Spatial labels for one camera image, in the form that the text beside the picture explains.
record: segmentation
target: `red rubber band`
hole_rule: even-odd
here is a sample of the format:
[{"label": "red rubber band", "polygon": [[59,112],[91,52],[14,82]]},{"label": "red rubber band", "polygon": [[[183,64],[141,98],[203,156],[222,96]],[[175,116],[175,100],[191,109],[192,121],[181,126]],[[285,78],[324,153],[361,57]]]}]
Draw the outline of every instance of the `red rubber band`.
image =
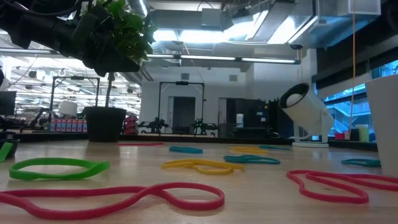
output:
[{"label": "red rubber band", "polygon": [[[352,196],[341,196],[341,195],[328,195],[328,194],[320,194],[309,191],[305,189],[304,181],[296,176],[296,174],[305,174],[305,177],[308,180],[313,180],[315,182],[319,182],[322,184],[327,184],[332,187],[337,187],[342,190],[346,190],[353,194],[358,195],[358,197]],[[301,194],[314,198],[317,200],[322,200],[326,202],[346,202],[346,203],[368,203],[369,202],[369,195],[364,190],[358,189],[356,187],[337,183],[331,180],[322,179],[321,177],[333,178],[338,180],[344,180],[353,184],[358,184],[362,186],[367,186],[375,189],[382,189],[382,190],[391,190],[391,191],[398,191],[398,185],[387,185],[387,184],[378,184],[374,182],[368,182],[362,179],[372,179],[372,180],[383,180],[386,182],[398,184],[398,179],[392,177],[385,177],[380,175],[372,175],[372,174],[334,174],[329,172],[319,172],[319,171],[312,171],[312,170],[292,170],[287,173],[287,178],[293,180],[299,185],[299,191]]]},{"label": "red rubber band", "polygon": [[118,146],[163,146],[164,143],[153,142],[153,143],[119,143]]},{"label": "red rubber band", "polygon": [[[189,202],[174,197],[166,192],[166,189],[198,189],[214,193],[219,196],[218,199],[210,202]],[[40,208],[29,200],[22,197],[88,197],[98,195],[111,195],[121,193],[136,193],[121,202],[103,206],[100,208],[77,210],[77,211],[60,211]],[[98,218],[104,215],[114,213],[125,209],[138,202],[146,195],[156,195],[168,201],[170,204],[187,210],[213,210],[224,205],[224,193],[215,187],[203,184],[172,182],[165,184],[157,184],[150,187],[127,186],[127,187],[110,187],[105,189],[92,190],[9,190],[0,192],[0,202],[13,205],[26,210],[29,214],[43,219],[49,220],[83,220],[89,218]]]}]

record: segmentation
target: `black plant pot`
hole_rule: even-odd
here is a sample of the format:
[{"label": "black plant pot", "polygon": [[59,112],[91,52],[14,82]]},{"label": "black plant pot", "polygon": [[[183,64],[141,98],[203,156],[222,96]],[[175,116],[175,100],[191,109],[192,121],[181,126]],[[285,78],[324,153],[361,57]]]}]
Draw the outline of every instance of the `black plant pot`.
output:
[{"label": "black plant pot", "polygon": [[126,110],[89,106],[85,110],[88,140],[91,142],[117,142],[120,138]]},{"label": "black plant pot", "polygon": [[17,151],[17,148],[18,148],[19,139],[2,139],[2,140],[0,140],[0,149],[2,148],[2,145],[5,142],[12,143],[12,149],[10,152],[8,152],[6,159],[14,158],[15,152]]}]

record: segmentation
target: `monitor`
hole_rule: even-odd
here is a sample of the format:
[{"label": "monitor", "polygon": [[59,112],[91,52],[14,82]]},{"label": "monitor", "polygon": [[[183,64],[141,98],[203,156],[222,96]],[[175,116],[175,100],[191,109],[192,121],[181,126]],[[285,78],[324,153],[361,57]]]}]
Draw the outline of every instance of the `monitor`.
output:
[{"label": "monitor", "polygon": [[0,91],[0,115],[13,115],[16,91]]}]

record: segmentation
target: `green leaves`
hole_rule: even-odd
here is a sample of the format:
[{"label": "green leaves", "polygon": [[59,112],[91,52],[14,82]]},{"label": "green leaves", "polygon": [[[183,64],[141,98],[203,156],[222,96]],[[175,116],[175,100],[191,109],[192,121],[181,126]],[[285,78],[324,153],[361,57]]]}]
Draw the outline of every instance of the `green leaves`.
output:
[{"label": "green leaves", "polygon": [[132,26],[137,31],[142,31],[144,25],[142,23],[141,17],[133,14],[126,14],[123,20],[127,22],[128,25]]},{"label": "green leaves", "polygon": [[105,8],[114,19],[112,40],[116,48],[123,55],[140,64],[141,60],[148,60],[146,54],[153,54],[151,43],[155,42],[156,27],[150,25],[150,17],[141,18],[138,15],[126,12],[126,0],[110,2]]}]

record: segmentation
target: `rubber band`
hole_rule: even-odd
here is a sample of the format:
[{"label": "rubber band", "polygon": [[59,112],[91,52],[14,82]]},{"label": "rubber band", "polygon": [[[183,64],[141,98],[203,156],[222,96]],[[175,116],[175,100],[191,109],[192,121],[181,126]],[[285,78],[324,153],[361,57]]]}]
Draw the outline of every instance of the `rubber band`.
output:
[{"label": "rubber band", "polygon": [[381,167],[381,161],[377,159],[345,159],[341,161],[344,165],[363,167]]},{"label": "rubber band", "polygon": [[259,149],[257,147],[231,147],[230,152],[244,152],[244,153],[256,153],[256,154],[267,154],[267,150]]},{"label": "rubber band", "polygon": [[[39,165],[64,165],[64,166],[78,166],[87,168],[83,172],[76,172],[71,174],[43,174],[39,172],[31,172],[20,170],[28,166]],[[12,165],[9,169],[9,175],[17,180],[35,180],[35,179],[84,179],[94,176],[100,172],[109,169],[109,161],[94,162],[83,159],[70,158],[35,158],[20,161]]]},{"label": "rubber band", "polygon": [[[198,166],[210,166],[217,168],[225,168],[224,170],[209,170],[203,169]],[[204,159],[179,159],[175,161],[168,161],[161,165],[161,168],[176,168],[176,167],[184,167],[189,169],[194,169],[201,174],[209,174],[209,175],[227,175],[234,172],[234,169],[239,169],[241,171],[244,170],[244,166],[237,164],[230,164],[227,162],[217,162],[217,161],[209,161]]]},{"label": "rubber band", "polygon": [[[197,189],[211,192],[219,196],[218,199],[209,202],[190,202],[174,197],[166,192],[167,189]],[[112,205],[105,205],[100,208],[60,211],[40,208],[34,205],[30,200],[23,197],[89,197],[99,195],[112,195],[121,193],[136,193],[121,202]],[[150,187],[127,186],[127,187],[110,187],[105,189],[92,190],[9,190],[0,192],[0,202],[13,205],[24,209],[29,214],[48,220],[84,220],[89,218],[98,218],[110,213],[114,213],[138,202],[146,195],[155,195],[168,201],[168,203],[186,210],[214,210],[224,205],[224,193],[222,190],[204,184],[194,184],[185,182],[174,182],[157,184]]]},{"label": "rubber band", "polygon": [[153,143],[119,143],[117,146],[163,146],[162,142],[153,142]]},{"label": "rubber band", "polygon": [[3,143],[0,149],[0,162],[4,162],[6,160],[6,157],[11,152],[13,146],[14,146],[13,143],[9,142]]},{"label": "rubber band", "polygon": [[276,146],[268,146],[268,145],[259,146],[259,149],[268,149],[268,150],[290,150],[290,148],[287,148],[287,147],[276,147]]},{"label": "rubber band", "polygon": [[[326,184],[332,187],[336,187],[342,190],[346,190],[351,192],[357,197],[352,196],[342,196],[342,195],[328,195],[328,194],[321,194],[309,191],[304,186],[304,181],[297,177],[297,174],[305,174],[305,177],[308,180],[313,180],[315,182],[319,182],[322,184]],[[398,191],[398,185],[387,185],[387,184],[379,184],[374,182],[368,182],[361,179],[371,179],[371,180],[383,180],[386,182],[398,184],[397,178],[392,177],[385,177],[381,175],[372,175],[372,174],[334,174],[329,172],[318,172],[312,170],[292,170],[287,173],[287,178],[293,180],[295,183],[299,185],[299,191],[301,194],[314,198],[317,200],[325,201],[325,202],[345,202],[345,203],[368,203],[369,202],[369,195],[364,190],[361,190],[356,187],[352,187],[350,185],[341,184],[338,182],[334,182],[332,180],[323,179],[321,177],[333,178],[338,180],[344,180],[353,184],[371,187],[374,189],[382,189],[382,190],[391,190],[391,191]]]},{"label": "rubber band", "polygon": [[250,164],[280,164],[280,160],[255,155],[224,156],[225,162],[250,163]]},{"label": "rubber band", "polygon": [[169,148],[170,152],[182,152],[182,153],[192,153],[192,154],[203,154],[202,149],[192,148],[192,147],[177,147],[172,146]]}]

